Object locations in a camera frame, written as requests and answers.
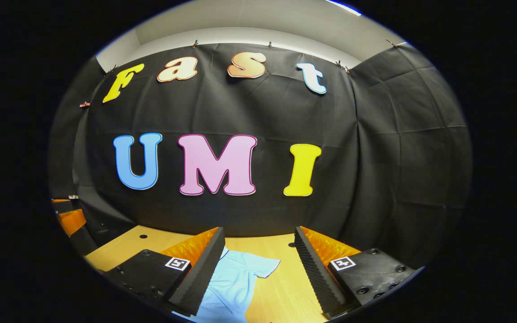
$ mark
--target blue cloth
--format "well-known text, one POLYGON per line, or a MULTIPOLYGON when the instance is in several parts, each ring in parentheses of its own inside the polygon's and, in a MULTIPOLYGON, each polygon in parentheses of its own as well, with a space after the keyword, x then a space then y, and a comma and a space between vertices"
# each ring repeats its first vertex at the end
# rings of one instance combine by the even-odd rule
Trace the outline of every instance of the blue cloth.
POLYGON ((197 315, 185 317, 197 323, 246 323, 245 312, 253 298, 257 277, 267 278, 280 260, 223 249, 221 259, 197 315))

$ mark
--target blue letter u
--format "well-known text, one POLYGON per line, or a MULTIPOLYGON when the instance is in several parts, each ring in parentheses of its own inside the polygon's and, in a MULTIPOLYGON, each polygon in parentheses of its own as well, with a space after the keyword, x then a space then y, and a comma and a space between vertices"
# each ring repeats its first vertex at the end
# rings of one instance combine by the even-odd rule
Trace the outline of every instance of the blue letter u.
POLYGON ((145 174, 142 176, 133 174, 131 170, 131 145, 133 141, 133 137, 130 135, 120 135, 113 140, 117 174, 119 174, 121 182, 128 188, 146 190, 157 182, 157 145, 162 141, 162 135, 150 132, 139 137, 139 142, 143 144, 145 150, 145 174))

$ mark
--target pink letter m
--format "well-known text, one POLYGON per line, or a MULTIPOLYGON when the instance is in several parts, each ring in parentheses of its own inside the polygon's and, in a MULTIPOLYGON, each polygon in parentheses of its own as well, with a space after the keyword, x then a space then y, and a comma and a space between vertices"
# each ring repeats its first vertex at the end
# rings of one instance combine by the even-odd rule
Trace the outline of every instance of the pink letter m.
POLYGON ((182 135, 179 145, 184 150, 184 184, 179 191, 187 196, 198 196, 205 189, 199 185, 198 172, 210 192, 215 194, 228 172, 228 183, 223 191, 231 196, 247 196, 256 191, 250 182, 250 156, 257 139, 251 135, 231 137, 218 159, 203 135, 182 135))

